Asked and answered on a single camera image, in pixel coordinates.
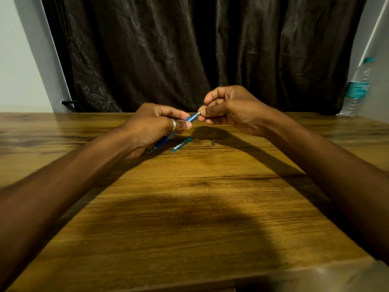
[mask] blue pen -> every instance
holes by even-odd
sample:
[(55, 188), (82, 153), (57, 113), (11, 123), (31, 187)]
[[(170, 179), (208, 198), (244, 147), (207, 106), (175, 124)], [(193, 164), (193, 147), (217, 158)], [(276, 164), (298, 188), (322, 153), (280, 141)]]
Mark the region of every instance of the blue pen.
[[(193, 122), (195, 119), (197, 119), (197, 117), (200, 115), (200, 112), (197, 112), (195, 113), (194, 115), (192, 116), (189, 116), (185, 119), (185, 121), (188, 121), (188, 122)], [(156, 144), (155, 146), (149, 151), (149, 152), (153, 152), (155, 151), (156, 149), (160, 148), (161, 146), (163, 146), (165, 143), (167, 143), (170, 139), (172, 139), (175, 135), (177, 134), (177, 131), (173, 131), (171, 132), (170, 134), (162, 137)]]

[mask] bottle cap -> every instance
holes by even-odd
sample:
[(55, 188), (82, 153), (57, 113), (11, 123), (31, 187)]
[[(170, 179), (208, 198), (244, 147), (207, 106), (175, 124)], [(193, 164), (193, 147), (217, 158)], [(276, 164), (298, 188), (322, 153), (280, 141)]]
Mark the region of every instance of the bottle cap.
[(373, 57), (367, 57), (363, 61), (363, 63), (371, 63), (371, 62), (374, 62), (374, 56)]

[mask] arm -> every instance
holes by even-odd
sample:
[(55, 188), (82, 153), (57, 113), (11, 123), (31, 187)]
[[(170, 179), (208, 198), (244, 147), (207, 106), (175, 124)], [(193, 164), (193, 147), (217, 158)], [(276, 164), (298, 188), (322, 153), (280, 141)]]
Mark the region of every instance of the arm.
[[(0, 191), (0, 286), (47, 227), (124, 158), (135, 158), (173, 128), (171, 107), (144, 104), (122, 126)], [(181, 132), (190, 122), (176, 121)]]
[(202, 117), (262, 136), (296, 163), (349, 217), (389, 262), (389, 175), (290, 117), (266, 106), (241, 86), (207, 94)]

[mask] forearm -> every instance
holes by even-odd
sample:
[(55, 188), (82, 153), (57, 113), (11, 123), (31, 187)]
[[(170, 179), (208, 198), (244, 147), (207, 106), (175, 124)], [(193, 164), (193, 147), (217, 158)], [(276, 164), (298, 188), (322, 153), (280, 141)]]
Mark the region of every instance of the forearm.
[(389, 259), (389, 176), (279, 113), (265, 137), (296, 163)]
[(128, 137), (114, 130), (0, 191), (0, 283), (47, 226), (130, 149)]

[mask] hand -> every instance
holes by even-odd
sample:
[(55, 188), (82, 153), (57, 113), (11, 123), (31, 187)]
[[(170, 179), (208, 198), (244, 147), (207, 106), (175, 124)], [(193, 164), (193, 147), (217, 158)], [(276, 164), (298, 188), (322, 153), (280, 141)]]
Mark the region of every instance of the hand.
[(180, 111), (166, 105), (144, 103), (135, 112), (130, 120), (119, 127), (130, 135), (133, 140), (129, 158), (140, 156), (147, 146), (156, 142), (165, 134), (172, 132), (173, 120), (176, 122), (175, 131), (178, 134), (192, 127), (192, 123), (183, 121), (189, 117), (187, 112)]
[(281, 112), (255, 98), (242, 86), (218, 87), (209, 92), (198, 109), (200, 122), (209, 125), (230, 124), (242, 132), (264, 136), (266, 122)]

